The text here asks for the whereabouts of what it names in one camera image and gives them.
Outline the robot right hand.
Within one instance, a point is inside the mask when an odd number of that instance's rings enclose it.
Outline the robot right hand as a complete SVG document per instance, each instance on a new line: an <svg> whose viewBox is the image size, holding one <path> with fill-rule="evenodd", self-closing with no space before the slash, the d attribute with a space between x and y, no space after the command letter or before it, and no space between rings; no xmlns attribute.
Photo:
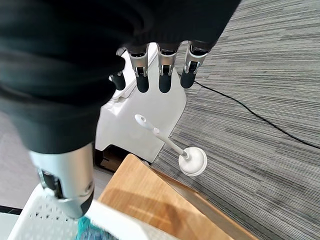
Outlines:
<svg viewBox="0 0 320 240"><path fill-rule="evenodd" d="M124 86L129 53L137 88L149 89L156 43L159 89L171 88L176 53L189 41L187 89L238 8L238 0L3 0L0 109L17 129L42 188L70 218L94 196L93 147L101 107Z"/></svg>

